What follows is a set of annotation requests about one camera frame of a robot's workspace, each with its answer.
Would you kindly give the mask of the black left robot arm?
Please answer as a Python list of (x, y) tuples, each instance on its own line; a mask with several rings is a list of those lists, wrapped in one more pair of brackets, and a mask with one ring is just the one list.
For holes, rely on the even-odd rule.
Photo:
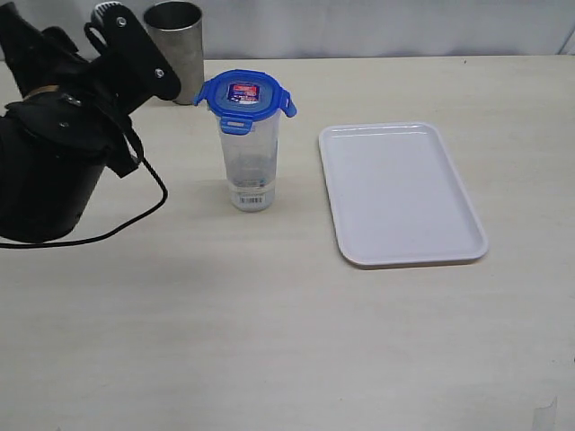
[(1, 235), (43, 243), (71, 233), (102, 172), (124, 178), (143, 150), (118, 95), (59, 27), (39, 31), (1, 6), (1, 48), (21, 95), (1, 116)]

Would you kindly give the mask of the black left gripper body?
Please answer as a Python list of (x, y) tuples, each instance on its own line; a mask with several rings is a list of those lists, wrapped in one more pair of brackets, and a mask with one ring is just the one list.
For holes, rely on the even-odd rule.
[(113, 56), (86, 60), (63, 29), (38, 30), (13, 2), (1, 6), (1, 49), (22, 96), (3, 120), (53, 154), (103, 163), (121, 178), (137, 169), (135, 105), (119, 68), (105, 71)]

